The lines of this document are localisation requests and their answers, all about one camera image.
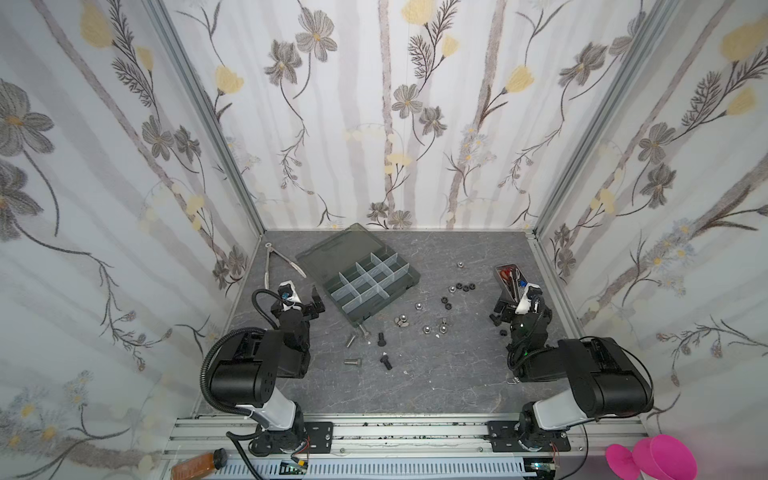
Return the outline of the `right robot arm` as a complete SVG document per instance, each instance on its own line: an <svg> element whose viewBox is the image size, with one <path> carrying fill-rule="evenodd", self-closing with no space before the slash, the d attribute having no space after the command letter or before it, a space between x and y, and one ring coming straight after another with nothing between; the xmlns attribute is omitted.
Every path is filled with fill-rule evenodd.
<svg viewBox="0 0 768 480"><path fill-rule="evenodd" d="M509 325L507 368L514 379L568 382L567 390L522 407L510 435L518 448L537 452L554 447L573 426L605 417L628 418L653 407L652 380L614 339L588 336L548 346L552 310L543 300L533 301L524 313L500 300L490 318L496 326Z"/></svg>

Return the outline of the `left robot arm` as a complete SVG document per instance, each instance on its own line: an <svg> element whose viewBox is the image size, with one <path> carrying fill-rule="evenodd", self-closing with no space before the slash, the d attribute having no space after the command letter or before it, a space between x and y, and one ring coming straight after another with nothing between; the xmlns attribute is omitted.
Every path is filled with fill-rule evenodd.
<svg viewBox="0 0 768 480"><path fill-rule="evenodd" d="M269 327L243 327L217 340L202 362L201 394L215 410L256 423L251 433L226 434L242 458L307 452L310 436L302 408L281 393L277 381L307 374L310 322L325 305L316 289L309 301L301 301L290 282L276 291L255 290L251 302Z"/></svg>

